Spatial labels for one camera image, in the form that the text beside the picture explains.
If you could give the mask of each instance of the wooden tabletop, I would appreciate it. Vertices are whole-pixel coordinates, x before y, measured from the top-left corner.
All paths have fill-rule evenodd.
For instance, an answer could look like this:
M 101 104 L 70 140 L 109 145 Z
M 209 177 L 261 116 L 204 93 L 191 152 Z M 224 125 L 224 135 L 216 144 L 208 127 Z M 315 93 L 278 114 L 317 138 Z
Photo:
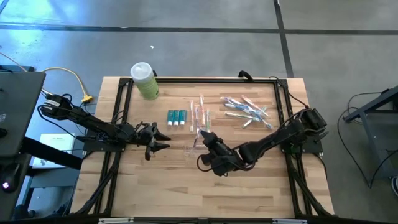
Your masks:
M 103 79 L 95 113 L 103 121 L 111 121 L 119 78 Z M 290 78 L 288 84 L 291 94 L 308 103 L 303 79 Z M 145 147 L 129 145 L 126 148 L 121 156 L 112 216 L 293 217 L 286 163 L 279 147 L 267 151 L 249 172 L 230 172 L 228 177 L 218 177 L 212 172 L 197 169 L 196 159 L 206 151 L 196 149 L 191 154 L 187 152 L 195 138 L 195 133 L 190 132 L 190 100 L 198 105 L 200 94 L 204 96 L 205 108 L 211 111 L 211 131 L 230 147 L 246 141 L 258 141 L 279 127 L 274 89 L 270 84 L 160 83 L 156 100 L 144 100 L 138 89 L 133 87 L 127 121 L 133 125 L 140 121 L 157 122 L 159 130 L 172 138 L 166 142 L 171 147 L 156 152 L 150 161 L 144 159 Z M 273 130 L 265 129 L 256 122 L 242 129 L 246 120 L 224 115 L 226 110 L 231 109 L 223 106 L 220 97 L 231 96 L 241 101 L 241 95 L 260 107 L 267 107 L 270 116 L 267 121 L 274 126 Z M 291 100 L 294 113 L 302 109 L 300 103 Z M 167 111 L 181 109 L 187 110 L 185 126 L 167 126 Z M 103 152 L 95 152 L 83 161 L 72 212 L 81 208 L 97 187 L 103 157 Z M 303 164 L 308 187 L 326 210 L 333 213 L 322 163 L 314 155 L 304 154 Z M 298 195 L 300 208 L 305 211 L 299 190 Z

